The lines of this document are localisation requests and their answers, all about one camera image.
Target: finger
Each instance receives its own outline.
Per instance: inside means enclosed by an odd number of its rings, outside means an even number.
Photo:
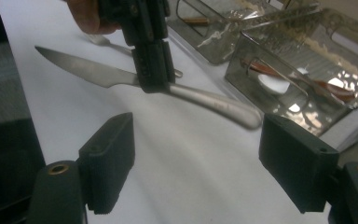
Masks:
[[[98,35],[108,35],[112,34],[117,29],[120,29],[120,24],[117,22],[109,22],[109,21],[100,21],[100,27],[98,28],[97,34]]]
[[[87,34],[95,34],[100,26],[97,0],[67,0],[72,16],[79,28]]]

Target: white surface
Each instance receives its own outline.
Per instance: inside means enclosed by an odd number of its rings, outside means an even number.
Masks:
[[[75,160],[109,118],[134,115],[136,159],[113,212],[89,223],[327,223],[301,215],[258,160],[260,129],[129,86],[103,89],[62,71],[35,45],[134,71],[132,58],[88,42],[63,1],[0,0],[47,163]],[[121,32],[108,36],[123,45]],[[227,65],[212,67],[171,43],[178,83],[223,93]]]
[[[287,92],[290,82],[280,77],[271,77],[264,74],[257,76],[260,85],[271,94],[282,95]]]

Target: black clamp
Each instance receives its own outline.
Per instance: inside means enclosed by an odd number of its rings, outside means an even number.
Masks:
[[[167,0],[99,0],[102,20],[118,22],[132,50],[136,72],[144,92],[167,90],[174,83],[172,56],[165,17],[170,15]]]
[[[115,206],[135,161],[132,113],[109,119],[79,150],[76,161],[57,161],[37,175],[27,224],[87,223]]]
[[[358,224],[358,162],[337,166],[339,153],[293,121],[266,114],[259,159],[301,213],[323,212],[329,223]]]

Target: metal knife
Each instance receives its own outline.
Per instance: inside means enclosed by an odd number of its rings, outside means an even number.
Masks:
[[[61,69],[95,85],[104,88],[117,84],[139,87],[138,77],[134,73],[53,49],[45,49],[38,46],[35,46],[35,48],[46,59]],[[229,99],[226,96],[173,83],[169,84],[167,93],[190,103],[206,107],[247,129],[256,129],[261,125],[262,119],[257,109],[242,102]]]

